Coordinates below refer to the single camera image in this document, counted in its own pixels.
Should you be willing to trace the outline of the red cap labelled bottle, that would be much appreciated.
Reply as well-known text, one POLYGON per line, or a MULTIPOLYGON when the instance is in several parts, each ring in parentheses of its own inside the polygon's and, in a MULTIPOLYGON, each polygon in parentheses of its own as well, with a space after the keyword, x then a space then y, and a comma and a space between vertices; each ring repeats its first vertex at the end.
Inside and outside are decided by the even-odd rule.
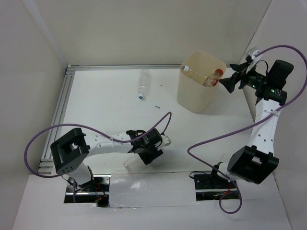
POLYGON ((224 72, 221 69, 217 69, 213 74, 207 77, 202 85, 209 88, 214 87, 222 77, 223 73, 224 72))

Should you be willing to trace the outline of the clear bottle white cap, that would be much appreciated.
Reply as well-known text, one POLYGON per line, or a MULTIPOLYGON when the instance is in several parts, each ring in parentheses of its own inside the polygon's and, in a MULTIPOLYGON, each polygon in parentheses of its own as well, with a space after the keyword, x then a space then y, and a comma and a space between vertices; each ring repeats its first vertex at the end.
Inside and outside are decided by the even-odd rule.
POLYGON ((195 68, 191 68, 187 65, 183 65, 181 67, 182 72, 184 73, 185 76, 187 76, 188 78, 194 80, 195 82, 198 82, 199 84, 203 84, 204 81, 207 80, 208 76, 206 74, 204 74, 203 72, 195 69, 195 68))

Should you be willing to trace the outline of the clear bottle blue-white cap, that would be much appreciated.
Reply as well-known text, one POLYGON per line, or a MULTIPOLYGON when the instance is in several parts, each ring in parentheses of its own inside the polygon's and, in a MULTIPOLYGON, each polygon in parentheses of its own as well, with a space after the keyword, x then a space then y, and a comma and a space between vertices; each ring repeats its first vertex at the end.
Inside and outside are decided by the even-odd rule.
POLYGON ((152 75, 148 69, 142 69, 140 71, 140 77, 137 87, 138 98, 145 100, 150 90, 152 75))
POLYGON ((127 173, 139 173, 145 166, 139 155, 128 158, 123 162, 123 165, 127 173))

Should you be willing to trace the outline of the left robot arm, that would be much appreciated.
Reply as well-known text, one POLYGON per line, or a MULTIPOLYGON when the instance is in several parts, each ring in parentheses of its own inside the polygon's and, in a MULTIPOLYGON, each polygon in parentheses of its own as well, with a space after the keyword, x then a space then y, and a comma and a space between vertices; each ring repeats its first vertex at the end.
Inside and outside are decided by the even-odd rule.
POLYGON ((90 156, 108 153, 138 154, 145 165, 163 154, 163 147, 170 145, 168 136, 157 129, 128 130, 106 138, 88 136, 81 128, 74 128, 50 146, 56 173, 74 179, 82 191, 90 191, 95 184, 92 170, 83 163, 90 156))

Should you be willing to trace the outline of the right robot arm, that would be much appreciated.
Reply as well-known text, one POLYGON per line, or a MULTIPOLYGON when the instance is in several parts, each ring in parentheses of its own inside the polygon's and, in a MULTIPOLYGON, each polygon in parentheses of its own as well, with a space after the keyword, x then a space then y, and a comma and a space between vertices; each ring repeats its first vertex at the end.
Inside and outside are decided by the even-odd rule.
POLYGON ((237 83, 240 89, 245 86, 255 89, 256 117, 248 144, 234 153, 228 164, 221 164, 220 172, 210 175, 211 186, 221 187, 226 178, 260 184, 277 168, 279 159, 274 156, 274 136, 281 107, 287 99, 283 87, 293 69, 292 64, 276 60, 271 69, 262 75, 246 62, 235 65, 230 78, 220 80, 229 93, 234 91, 237 83))

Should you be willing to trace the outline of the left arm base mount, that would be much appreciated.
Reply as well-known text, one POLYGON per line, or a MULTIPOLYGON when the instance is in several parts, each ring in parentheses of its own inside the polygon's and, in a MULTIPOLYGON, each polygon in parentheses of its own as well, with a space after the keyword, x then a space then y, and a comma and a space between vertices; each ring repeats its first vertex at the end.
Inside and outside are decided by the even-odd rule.
POLYGON ((97 207, 109 207, 110 174, 94 175, 93 180, 85 186, 74 184, 71 177, 62 178, 67 183, 64 197, 65 204, 90 203, 97 207))

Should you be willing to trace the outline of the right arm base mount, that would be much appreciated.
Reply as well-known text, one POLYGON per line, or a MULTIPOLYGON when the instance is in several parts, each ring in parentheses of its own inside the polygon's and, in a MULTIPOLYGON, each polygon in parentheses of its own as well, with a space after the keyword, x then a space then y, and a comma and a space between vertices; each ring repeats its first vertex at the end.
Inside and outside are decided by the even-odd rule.
POLYGON ((219 200, 223 195, 223 199, 239 199, 236 187, 214 170, 192 171, 189 177, 194 181, 197 201, 219 200))

